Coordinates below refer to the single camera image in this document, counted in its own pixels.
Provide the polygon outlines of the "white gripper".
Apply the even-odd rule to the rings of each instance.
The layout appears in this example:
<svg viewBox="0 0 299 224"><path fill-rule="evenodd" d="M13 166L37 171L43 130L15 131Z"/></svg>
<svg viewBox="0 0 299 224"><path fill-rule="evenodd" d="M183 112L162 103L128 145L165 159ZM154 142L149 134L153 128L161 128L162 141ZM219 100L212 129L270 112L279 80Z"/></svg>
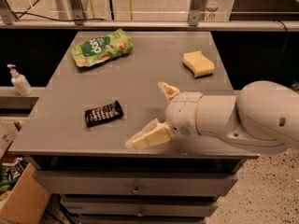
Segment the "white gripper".
<svg viewBox="0 0 299 224"><path fill-rule="evenodd" d="M203 94L183 92L165 82L158 88L169 102L165 110L166 122L150 121L140 132L129 138L125 145L130 149L144 149L169 142L173 136L191 138L199 135L196 128L197 112Z"/></svg>

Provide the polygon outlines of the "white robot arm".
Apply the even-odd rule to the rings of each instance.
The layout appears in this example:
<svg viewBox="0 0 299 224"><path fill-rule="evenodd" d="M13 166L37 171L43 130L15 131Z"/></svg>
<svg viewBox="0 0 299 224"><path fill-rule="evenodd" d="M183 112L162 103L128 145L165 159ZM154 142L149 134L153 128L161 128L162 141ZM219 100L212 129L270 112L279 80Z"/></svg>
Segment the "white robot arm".
<svg viewBox="0 0 299 224"><path fill-rule="evenodd" d="M267 155L299 148L299 94L287 87L255 81L232 95L182 92L164 82L158 87L167 100L165 121L153 119L128 139L131 149L204 136Z"/></svg>

